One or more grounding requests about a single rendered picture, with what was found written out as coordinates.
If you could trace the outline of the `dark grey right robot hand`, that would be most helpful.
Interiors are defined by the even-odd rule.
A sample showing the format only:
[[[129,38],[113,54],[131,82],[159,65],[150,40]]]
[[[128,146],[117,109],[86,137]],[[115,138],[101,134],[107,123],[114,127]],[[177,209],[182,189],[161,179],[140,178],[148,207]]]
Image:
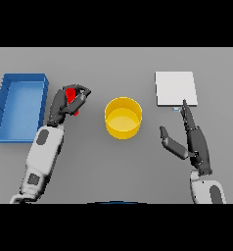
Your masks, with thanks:
[[[206,138],[201,128],[195,124],[194,117],[186,100],[183,100],[180,111],[186,132],[187,146],[184,147],[168,135],[166,128],[161,125],[161,139],[163,147],[181,160],[190,159],[200,176],[212,174],[210,167],[210,152]]]

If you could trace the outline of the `red beaker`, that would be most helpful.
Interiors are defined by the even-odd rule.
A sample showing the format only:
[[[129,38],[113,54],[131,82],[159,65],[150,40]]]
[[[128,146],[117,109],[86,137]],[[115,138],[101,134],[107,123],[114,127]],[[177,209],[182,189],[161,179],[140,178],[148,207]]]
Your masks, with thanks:
[[[70,111],[71,115],[77,116],[79,114],[79,111],[76,110],[75,112],[72,110],[72,108],[70,107],[70,104],[75,100],[75,89],[74,88],[67,88],[66,89],[66,98],[67,98],[67,108]]]

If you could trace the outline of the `blue tray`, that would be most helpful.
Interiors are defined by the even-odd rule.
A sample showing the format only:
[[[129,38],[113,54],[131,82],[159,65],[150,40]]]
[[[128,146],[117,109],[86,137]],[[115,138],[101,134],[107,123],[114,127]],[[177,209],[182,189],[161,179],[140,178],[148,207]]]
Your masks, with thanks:
[[[3,74],[0,85],[0,143],[32,143],[44,124],[46,74]]]

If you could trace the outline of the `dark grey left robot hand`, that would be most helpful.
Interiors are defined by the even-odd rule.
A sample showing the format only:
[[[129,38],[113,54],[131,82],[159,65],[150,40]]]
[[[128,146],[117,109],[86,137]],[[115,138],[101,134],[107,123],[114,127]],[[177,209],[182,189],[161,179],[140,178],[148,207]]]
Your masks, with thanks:
[[[91,93],[91,90],[89,88],[76,83],[66,85],[62,89],[59,89],[55,94],[55,97],[53,99],[50,108],[47,126],[58,127],[65,121],[66,115],[70,115],[70,111],[67,108],[68,105],[66,98],[67,88],[75,89],[75,94],[76,94],[75,100],[70,104],[70,107],[74,112],[80,109],[80,107],[86,102],[87,97]]]

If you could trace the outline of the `pale square scale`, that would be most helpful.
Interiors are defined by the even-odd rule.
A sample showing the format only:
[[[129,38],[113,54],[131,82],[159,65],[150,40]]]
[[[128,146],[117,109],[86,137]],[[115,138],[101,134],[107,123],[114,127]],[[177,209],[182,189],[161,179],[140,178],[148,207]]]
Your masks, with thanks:
[[[155,72],[157,105],[180,107],[183,101],[198,106],[197,91],[192,72]]]

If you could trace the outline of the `yellow bowl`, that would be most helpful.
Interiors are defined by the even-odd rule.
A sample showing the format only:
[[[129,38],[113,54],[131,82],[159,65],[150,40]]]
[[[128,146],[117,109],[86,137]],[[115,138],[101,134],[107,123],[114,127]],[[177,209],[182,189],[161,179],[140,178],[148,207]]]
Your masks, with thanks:
[[[130,97],[120,96],[105,108],[105,127],[109,135],[123,140],[135,136],[142,124],[142,108]]]

